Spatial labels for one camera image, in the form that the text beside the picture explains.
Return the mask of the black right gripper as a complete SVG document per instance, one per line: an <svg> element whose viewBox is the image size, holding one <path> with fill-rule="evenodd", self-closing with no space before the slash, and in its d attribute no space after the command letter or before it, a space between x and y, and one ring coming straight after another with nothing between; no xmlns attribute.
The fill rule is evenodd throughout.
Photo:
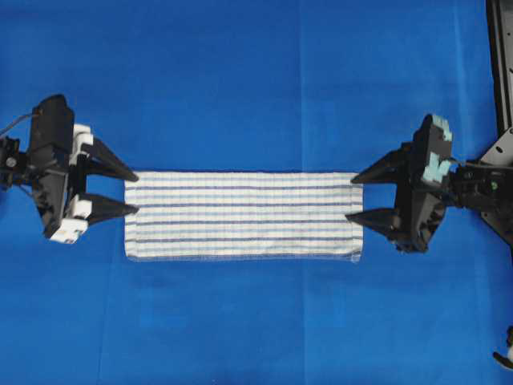
<svg viewBox="0 0 513 385"><path fill-rule="evenodd" d="M380 233L401 252L426 252L446 211L452 139L446 119L426 115L410 142L351 179L352 184L397 184L394 209L346 214L346 219Z"/></svg>

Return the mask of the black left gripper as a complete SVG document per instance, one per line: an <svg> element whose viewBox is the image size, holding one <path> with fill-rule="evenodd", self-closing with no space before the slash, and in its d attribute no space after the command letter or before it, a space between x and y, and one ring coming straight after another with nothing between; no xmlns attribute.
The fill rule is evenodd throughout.
<svg viewBox="0 0 513 385"><path fill-rule="evenodd" d="M43 235L75 243L91 225L136 214L139 208L85 193L83 166L89 174L136 182L138 176L91 128L75 123L64 95L45 98L33 109L27 167Z"/></svg>

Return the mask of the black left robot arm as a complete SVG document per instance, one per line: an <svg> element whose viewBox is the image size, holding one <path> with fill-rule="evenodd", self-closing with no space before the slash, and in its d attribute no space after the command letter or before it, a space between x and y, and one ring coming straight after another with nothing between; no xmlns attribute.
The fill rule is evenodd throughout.
<svg viewBox="0 0 513 385"><path fill-rule="evenodd" d="M45 98L26 117L27 150L1 132L1 187L30 187L46 239L73 244L94 224L138 213L134 205L87 192L90 175L139 178L90 127L75 122L64 95Z"/></svg>

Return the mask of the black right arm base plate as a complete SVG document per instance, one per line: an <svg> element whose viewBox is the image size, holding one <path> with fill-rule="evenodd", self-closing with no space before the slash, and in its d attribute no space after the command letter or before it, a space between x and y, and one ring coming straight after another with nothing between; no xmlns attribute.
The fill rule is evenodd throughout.
<svg viewBox="0 0 513 385"><path fill-rule="evenodd" d="M482 211L480 217L512 248L512 128L498 138L480 161L506 173L492 187L499 194L498 202L492 209Z"/></svg>

